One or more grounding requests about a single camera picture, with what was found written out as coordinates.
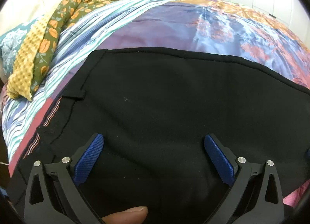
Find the left hand thumb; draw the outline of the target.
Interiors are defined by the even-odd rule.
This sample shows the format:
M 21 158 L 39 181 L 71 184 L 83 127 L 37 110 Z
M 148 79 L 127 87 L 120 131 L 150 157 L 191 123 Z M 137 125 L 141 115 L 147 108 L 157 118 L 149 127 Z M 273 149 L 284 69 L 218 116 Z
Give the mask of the left hand thumb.
M 134 207 L 102 217 L 107 224 L 141 224 L 148 214 L 147 207 Z

